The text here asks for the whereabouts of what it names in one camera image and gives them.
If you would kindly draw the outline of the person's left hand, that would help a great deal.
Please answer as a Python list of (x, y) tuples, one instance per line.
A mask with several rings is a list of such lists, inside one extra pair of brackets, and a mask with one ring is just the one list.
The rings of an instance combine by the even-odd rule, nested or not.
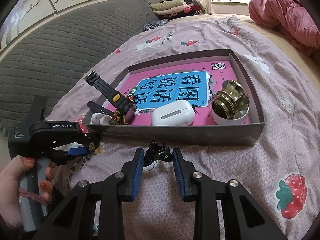
[(35, 164), (34, 158), (18, 155), (1, 172), (1, 217), (11, 231), (23, 228), (18, 202), (19, 178), (24, 172), (31, 170)]

